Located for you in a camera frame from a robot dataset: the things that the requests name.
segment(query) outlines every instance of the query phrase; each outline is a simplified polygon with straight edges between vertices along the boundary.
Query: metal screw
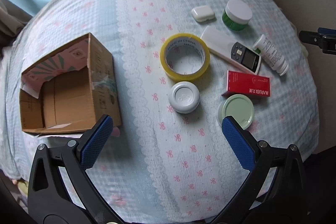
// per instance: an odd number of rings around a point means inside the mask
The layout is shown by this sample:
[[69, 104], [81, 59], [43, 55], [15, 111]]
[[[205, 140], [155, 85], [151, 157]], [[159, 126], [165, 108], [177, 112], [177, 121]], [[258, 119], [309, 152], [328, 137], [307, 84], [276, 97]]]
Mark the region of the metal screw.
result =
[[258, 144], [259, 144], [260, 147], [266, 147], [267, 146], [267, 143], [265, 141], [260, 141]]
[[45, 144], [44, 144], [44, 143], [41, 143], [41, 144], [37, 147], [38, 150], [42, 150], [43, 148], [45, 148]]
[[76, 145], [76, 143], [77, 142], [75, 140], [68, 141], [68, 146], [73, 147]]
[[296, 150], [297, 150], [297, 146], [294, 145], [294, 144], [291, 144], [290, 148], [291, 148], [293, 151], [296, 151]]

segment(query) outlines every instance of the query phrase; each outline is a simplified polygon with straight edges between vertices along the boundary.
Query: small red carton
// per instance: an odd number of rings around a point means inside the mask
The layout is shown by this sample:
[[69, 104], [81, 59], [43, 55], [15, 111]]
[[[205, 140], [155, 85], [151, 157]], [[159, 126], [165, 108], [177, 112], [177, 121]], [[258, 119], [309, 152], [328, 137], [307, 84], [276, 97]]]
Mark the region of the small red carton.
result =
[[235, 93], [269, 97], [269, 78], [228, 70], [226, 79], [226, 90], [222, 95], [227, 96]]

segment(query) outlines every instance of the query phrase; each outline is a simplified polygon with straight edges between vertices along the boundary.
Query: yellow tape roll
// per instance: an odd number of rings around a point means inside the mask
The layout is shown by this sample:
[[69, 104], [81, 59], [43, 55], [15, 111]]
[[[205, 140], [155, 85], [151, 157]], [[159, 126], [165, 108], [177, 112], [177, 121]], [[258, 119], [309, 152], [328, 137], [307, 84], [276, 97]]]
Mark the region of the yellow tape roll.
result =
[[[167, 63], [167, 56], [172, 50], [180, 46], [192, 48], [201, 57], [202, 66], [198, 71], [191, 74], [180, 74], [170, 68]], [[172, 80], [177, 82], [192, 81], [200, 77], [207, 70], [210, 62], [210, 52], [207, 45], [199, 37], [190, 33], [178, 33], [169, 37], [162, 45], [160, 61], [166, 74]]]

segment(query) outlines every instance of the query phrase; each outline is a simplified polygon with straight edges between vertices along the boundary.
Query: bedsheet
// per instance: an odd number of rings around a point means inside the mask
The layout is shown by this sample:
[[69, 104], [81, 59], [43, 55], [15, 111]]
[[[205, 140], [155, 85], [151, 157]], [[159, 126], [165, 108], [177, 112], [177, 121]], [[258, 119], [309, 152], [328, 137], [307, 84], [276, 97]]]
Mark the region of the bedsheet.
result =
[[[63, 145], [68, 138], [32, 137], [21, 131], [18, 94], [20, 74], [43, 55], [92, 32], [114, 56], [123, 125], [109, 138], [87, 174], [106, 201], [127, 222], [188, 222], [216, 215], [246, 178], [216, 121], [228, 69], [211, 55], [207, 72], [195, 81], [200, 106], [181, 115], [169, 105], [174, 84], [161, 68], [159, 51], [178, 32], [200, 36], [207, 25], [247, 46], [265, 33], [290, 66], [285, 76], [263, 62], [260, 75], [271, 79], [271, 96], [254, 103], [248, 130], [275, 147], [295, 143], [305, 160], [318, 141], [316, 88], [299, 40], [272, 0], [243, 0], [251, 7], [248, 27], [232, 32], [221, 14], [228, 0], [52, 0], [23, 29], [1, 74], [5, 116], [1, 116], [0, 163], [6, 175], [28, 180], [39, 143]], [[208, 4], [217, 20], [199, 24], [195, 6]], [[73, 201], [80, 204], [66, 173]], [[262, 188], [265, 193], [274, 170]]]

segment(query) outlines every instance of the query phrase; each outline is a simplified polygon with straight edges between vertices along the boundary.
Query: white remote control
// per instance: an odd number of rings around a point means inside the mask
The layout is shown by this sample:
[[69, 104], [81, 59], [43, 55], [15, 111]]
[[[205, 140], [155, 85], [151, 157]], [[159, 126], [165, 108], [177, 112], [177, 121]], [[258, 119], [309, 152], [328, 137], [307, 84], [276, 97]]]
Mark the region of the white remote control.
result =
[[236, 66], [243, 72], [257, 75], [261, 57], [234, 38], [207, 26], [201, 36], [210, 52]]

